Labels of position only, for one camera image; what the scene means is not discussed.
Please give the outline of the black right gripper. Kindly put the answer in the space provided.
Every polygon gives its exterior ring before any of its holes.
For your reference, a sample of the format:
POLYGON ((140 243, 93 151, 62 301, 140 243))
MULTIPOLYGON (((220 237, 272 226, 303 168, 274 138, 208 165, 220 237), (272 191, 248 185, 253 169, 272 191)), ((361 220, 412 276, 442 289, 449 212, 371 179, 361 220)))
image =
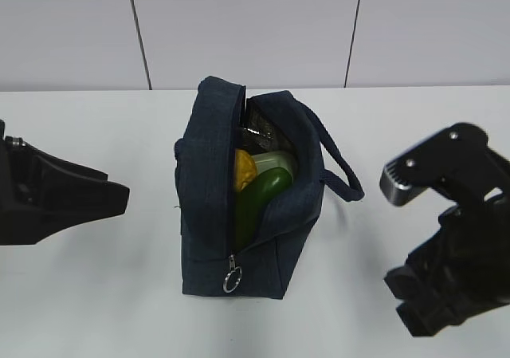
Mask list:
POLYGON ((508 199, 477 211, 451 207, 438 220, 439 231, 384 277, 412 336, 434 336, 509 304, 508 199))

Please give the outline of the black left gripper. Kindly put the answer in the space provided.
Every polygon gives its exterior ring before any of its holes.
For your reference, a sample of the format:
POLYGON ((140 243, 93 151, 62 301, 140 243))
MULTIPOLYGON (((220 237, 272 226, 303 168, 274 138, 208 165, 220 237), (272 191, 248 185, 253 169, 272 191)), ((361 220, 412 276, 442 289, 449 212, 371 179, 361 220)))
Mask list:
POLYGON ((102 171, 58 159, 1 120, 1 244, 34 245, 62 230, 125 213, 130 190, 102 171))

